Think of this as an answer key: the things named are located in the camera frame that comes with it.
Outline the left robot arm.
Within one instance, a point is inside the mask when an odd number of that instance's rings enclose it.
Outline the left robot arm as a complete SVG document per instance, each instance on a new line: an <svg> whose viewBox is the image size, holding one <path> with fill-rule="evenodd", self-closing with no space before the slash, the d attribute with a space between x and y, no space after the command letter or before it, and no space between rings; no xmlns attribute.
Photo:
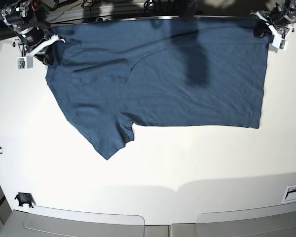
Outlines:
<svg viewBox="0 0 296 237"><path fill-rule="evenodd" d="M284 3L276 3L270 11L255 11L251 15L259 19L254 29L256 38L273 35L286 39L294 31L296 21L296 0L286 0Z"/></svg>

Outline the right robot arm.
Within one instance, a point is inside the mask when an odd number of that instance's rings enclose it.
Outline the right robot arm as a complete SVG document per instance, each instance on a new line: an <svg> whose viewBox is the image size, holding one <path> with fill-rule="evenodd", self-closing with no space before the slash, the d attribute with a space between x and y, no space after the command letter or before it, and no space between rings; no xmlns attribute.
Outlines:
<svg viewBox="0 0 296 237"><path fill-rule="evenodd" d="M34 58L51 66L54 63L52 45L57 41L65 42L57 34L48 34L49 24L39 21L37 13L34 0L18 0L0 10L5 25L19 38L21 56L16 59L18 69L32 68Z"/></svg>

